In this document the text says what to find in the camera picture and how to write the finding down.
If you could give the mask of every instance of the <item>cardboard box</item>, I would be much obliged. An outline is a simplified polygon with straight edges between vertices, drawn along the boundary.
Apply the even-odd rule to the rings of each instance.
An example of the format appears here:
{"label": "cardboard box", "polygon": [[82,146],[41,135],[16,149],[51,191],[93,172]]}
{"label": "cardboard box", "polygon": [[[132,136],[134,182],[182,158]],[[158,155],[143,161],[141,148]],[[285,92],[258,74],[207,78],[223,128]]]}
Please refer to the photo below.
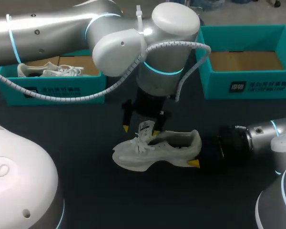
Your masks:
{"label": "cardboard box", "polygon": [[28,66],[43,66],[47,62],[51,62],[57,66],[69,65],[74,67],[83,67],[81,75],[96,76],[100,74],[100,71],[95,67],[95,64],[91,56],[55,56],[52,58],[27,62]]}
{"label": "cardboard box", "polygon": [[215,72],[283,70],[275,52],[212,52],[210,62]]}
{"label": "cardboard box", "polygon": [[[75,77],[24,77],[18,78],[17,64],[0,67],[0,74],[28,90],[55,97],[81,97],[103,91],[106,77],[95,67],[89,50],[69,53],[62,57],[53,57],[40,61],[28,62],[30,66],[43,66],[48,61],[55,65],[66,64],[84,67],[82,74]],[[0,81],[0,90],[8,105],[58,105],[66,104],[44,101],[22,94]],[[104,103],[104,96],[81,102],[85,104]]]}
{"label": "cardboard box", "polygon": [[212,49],[199,67],[206,99],[286,98],[285,25],[202,26],[198,42]]}

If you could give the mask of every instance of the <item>box logo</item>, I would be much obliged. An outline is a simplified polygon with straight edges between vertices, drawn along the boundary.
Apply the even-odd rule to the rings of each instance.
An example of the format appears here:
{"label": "box logo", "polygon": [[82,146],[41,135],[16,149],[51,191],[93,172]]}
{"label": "box logo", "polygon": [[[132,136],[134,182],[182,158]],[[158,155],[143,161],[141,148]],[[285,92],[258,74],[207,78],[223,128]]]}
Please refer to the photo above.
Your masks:
{"label": "box logo", "polygon": [[243,92],[246,88],[246,81],[234,81],[230,84],[229,93]]}
{"label": "box logo", "polygon": [[[37,87],[25,87],[25,89],[29,90],[29,91],[32,91],[32,92],[35,92],[35,93],[38,93],[38,90],[37,90]],[[33,98],[32,96],[29,96],[27,94],[23,94],[24,97],[26,98]]]}

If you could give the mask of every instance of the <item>screw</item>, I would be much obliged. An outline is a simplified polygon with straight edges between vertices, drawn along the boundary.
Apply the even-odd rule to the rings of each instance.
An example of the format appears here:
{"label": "screw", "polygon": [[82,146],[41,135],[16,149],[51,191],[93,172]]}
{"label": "screw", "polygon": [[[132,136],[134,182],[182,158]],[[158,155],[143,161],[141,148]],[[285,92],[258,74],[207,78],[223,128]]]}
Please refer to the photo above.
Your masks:
{"label": "screw", "polygon": [[255,132],[256,132],[257,134],[260,134],[260,133],[262,132],[262,129],[258,128],[258,129],[255,130]]}

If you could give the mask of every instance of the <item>chunky shoe sole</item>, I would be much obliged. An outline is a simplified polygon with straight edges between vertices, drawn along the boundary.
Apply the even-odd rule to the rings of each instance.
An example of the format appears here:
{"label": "chunky shoe sole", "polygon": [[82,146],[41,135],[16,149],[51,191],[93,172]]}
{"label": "chunky shoe sole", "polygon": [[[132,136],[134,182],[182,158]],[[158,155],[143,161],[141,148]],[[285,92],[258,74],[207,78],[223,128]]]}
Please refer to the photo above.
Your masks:
{"label": "chunky shoe sole", "polygon": [[[195,166],[191,166],[188,164],[188,160],[185,159],[171,159],[171,160],[166,160],[167,162],[171,163],[174,166],[178,166],[178,167],[195,167]],[[146,163],[143,166],[137,166],[137,167],[131,167],[131,166],[124,166],[121,165],[117,162],[115,162],[118,166],[131,170],[131,171],[135,171],[135,172],[145,172],[150,166],[152,166],[155,162],[151,162],[151,163]]]}

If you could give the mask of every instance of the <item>shoe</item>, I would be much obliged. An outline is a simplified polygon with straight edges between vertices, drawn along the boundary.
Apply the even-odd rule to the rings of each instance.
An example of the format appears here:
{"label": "shoe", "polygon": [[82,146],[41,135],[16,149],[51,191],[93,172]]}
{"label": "shoe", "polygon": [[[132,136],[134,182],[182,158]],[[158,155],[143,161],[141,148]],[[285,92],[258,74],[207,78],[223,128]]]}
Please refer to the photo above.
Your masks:
{"label": "shoe", "polygon": [[157,161],[192,167],[188,161],[198,156],[202,145],[198,132],[164,131],[152,136],[153,126],[153,121],[140,123],[138,137],[113,148],[114,162],[120,167],[138,172],[146,171]]}
{"label": "shoe", "polygon": [[18,77],[54,77],[54,76],[77,76],[82,72],[82,67],[73,67],[69,65],[56,66],[51,62],[41,67],[27,66],[23,63],[17,67]]}

